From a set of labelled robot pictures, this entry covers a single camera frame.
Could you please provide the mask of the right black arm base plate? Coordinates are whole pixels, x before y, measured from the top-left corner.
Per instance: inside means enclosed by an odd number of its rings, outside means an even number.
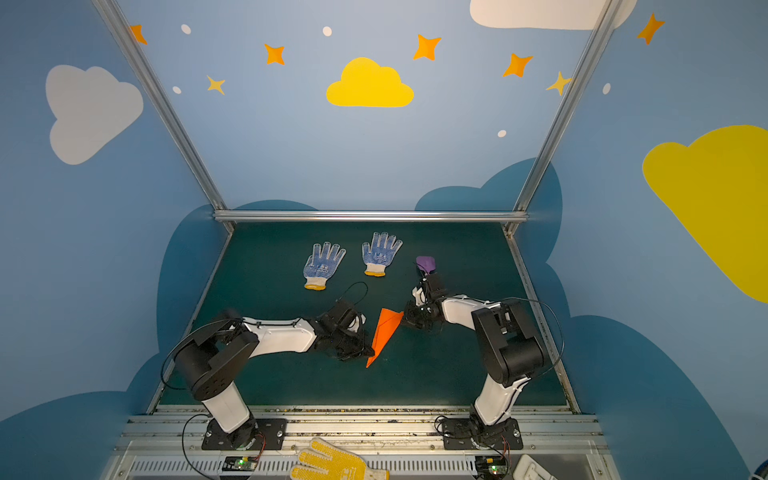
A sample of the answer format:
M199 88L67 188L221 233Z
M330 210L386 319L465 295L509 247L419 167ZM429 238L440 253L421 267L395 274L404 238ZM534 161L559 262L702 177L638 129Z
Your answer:
M524 448L518 422L509 418L495 425L485 425L478 417L438 416L434 427L445 450L518 451Z

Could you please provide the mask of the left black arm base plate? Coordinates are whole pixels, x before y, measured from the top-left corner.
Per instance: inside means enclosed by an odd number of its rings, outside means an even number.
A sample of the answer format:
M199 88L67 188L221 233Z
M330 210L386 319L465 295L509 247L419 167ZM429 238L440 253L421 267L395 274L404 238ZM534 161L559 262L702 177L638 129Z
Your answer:
M203 437L203 450L262 451L281 450L287 420L282 418L251 418L231 433L225 432L211 419Z

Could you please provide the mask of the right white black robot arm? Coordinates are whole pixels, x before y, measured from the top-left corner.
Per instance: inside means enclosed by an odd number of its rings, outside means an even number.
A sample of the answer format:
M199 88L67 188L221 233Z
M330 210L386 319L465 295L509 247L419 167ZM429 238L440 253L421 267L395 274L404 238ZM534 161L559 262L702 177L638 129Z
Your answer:
M486 370L481 393L466 418L436 419L444 448L521 450L522 433L510 409L547 362L536 323L523 301L450 295L435 272L420 274L412 296L403 322L417 329L444 322L472 330Z

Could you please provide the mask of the orange square paper sheet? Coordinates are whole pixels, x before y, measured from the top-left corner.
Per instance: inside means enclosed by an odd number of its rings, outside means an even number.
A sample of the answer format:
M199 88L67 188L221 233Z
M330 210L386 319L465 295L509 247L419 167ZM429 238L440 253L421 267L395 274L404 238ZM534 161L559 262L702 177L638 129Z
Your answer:
M382 353L383 349L400 326L403 317L403 312L396 312L386 308L381 310L372 341L374 354L368 358L366 363L367 368L369 368Z

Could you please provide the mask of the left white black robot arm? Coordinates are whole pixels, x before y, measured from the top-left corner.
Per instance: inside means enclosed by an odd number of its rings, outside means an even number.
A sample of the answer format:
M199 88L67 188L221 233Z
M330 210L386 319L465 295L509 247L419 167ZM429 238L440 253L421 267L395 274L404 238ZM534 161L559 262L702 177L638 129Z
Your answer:
M341 361L369 358L365 316L353 303L337 301L317 317L257 320L234 310L183 338L170 358L195 400L211 419L204 451L277 451L283 446L287 421L254 417L235 380L256 357L279 353L330 352Z

